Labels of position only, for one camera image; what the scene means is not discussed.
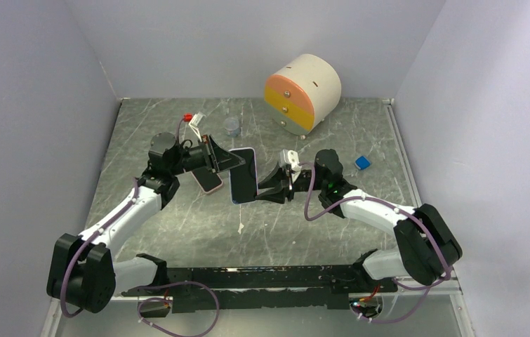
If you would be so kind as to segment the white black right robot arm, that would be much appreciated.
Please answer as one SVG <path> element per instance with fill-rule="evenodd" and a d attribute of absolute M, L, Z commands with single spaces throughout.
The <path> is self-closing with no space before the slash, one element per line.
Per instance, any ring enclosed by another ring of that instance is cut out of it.
<path fill-rule="evenodd" d="M 380 280 L 410 277 L 431 287 L 452 277 L 463 250 L 439 211 L 431 204 L 402 206 L 374 197 L 349 183 L 333 149 L 320 150 L 312 163 L 282 150 L 273 172 L 258 183 L 258 200 L 283 204 L 306 193 L 305 219 L 325 214 L 358 220 L 395 238 L 396 247 L 372 250 L 355 263 L 354 285 L 370 291 Z"/>

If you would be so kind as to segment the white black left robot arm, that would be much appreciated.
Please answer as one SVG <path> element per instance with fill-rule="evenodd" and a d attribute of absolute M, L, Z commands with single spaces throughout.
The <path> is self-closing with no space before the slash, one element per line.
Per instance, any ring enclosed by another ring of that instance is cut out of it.
<path fill-rule="evenodd" d="M 221 148 L 210 135 L 196 146 L 184 147 L 172 133 L 152 137 L 147 167 L 135 178 L 129 194 L 103 219 L 83 232 L 63 234 L 55 243 L 46 292 L 60 301 L 62 314 L 100 312 L 115 294 L 144 289 L 162 293 L 168 283 L 166 261 L 140 254 L 115 263 L 114 251 L 174 198 L 178 176 L 196 169 L 220 173 L 245 164 L 245 159 Z"/>

